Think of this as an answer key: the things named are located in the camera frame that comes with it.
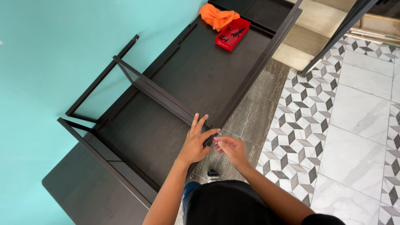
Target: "shoe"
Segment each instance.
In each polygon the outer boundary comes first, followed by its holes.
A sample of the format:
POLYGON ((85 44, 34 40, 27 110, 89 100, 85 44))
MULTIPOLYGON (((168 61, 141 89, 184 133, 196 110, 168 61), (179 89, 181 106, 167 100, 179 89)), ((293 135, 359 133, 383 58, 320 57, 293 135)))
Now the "shoe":
POLYGON ((211 183, 214 181, 220 181, 220 180, 221 180, 221 177, 217 171, 211 169, 207 172, 207 182, 208 183, 211 183))

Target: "person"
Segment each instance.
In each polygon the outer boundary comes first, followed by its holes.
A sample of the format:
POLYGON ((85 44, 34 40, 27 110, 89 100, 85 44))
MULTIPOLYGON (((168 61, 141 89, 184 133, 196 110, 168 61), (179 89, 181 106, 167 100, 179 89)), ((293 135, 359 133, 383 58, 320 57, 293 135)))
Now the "person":
POLYGON ((219 154, 225 153, 229 162, 249 184, 242 181, 215 181, 201 185, 192 181, 184 186, 190 164, 202 160, 211 151, 208 146, 203 148, 203 142, 220 131, 210 129, 202 134, 201 128, 208 115, 200 120, 198 118, 199 114, 196 113, 186 141, 150 207, 144 225, 173 225, 181 197, 183 222, 186 225, 344 224, 337 217, 316 214, 264 177, 250 165, 243 142, 232 137, 214 137, 214 149, 220 149, 217 151, 219 154))

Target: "red tray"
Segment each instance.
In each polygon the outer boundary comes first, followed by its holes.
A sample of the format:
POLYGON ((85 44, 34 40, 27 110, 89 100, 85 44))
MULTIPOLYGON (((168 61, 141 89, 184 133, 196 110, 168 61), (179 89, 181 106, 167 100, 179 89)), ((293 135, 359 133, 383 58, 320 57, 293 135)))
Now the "red tray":
POLYGON ((218 34, 218 36, 215 38, 215 44, 223 47, 224 49, 227 49, 231 51, 235 45, 242 39, 244 34, 248 31, 250 28, 250 22, 247 20, 244 20, 242 18, 232 20, 224 29, 218 34), (239 35, 233 36, 232 34, 236 33, 239 31, 239 29, 243 29, 244 31, 240 33, 239 35))

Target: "black shirt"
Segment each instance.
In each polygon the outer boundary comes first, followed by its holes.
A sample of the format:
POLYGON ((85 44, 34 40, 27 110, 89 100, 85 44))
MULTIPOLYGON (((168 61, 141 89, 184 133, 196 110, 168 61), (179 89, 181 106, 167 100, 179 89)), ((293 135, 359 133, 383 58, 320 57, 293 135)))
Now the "black shirt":
MULTIPOLYGON (((194 189, 183 206, 185 225, 284 224, 251 186, 242 181, 217 181, 194 189)), ((302 225, 344 225, 337 217, 313 214, 302 225)))

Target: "orange cloth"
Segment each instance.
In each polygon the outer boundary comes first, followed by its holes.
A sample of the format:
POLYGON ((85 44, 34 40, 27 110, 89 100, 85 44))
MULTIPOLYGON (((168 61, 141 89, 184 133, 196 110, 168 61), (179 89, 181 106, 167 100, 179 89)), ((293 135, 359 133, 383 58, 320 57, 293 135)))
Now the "orange cloth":
POLYGON ((221 31, 232 20, 239 19, 240 15, 235 11, 221 11, 212 4, 205 4, 201 7, 199 14, 201 18, 218 32, 221 31))

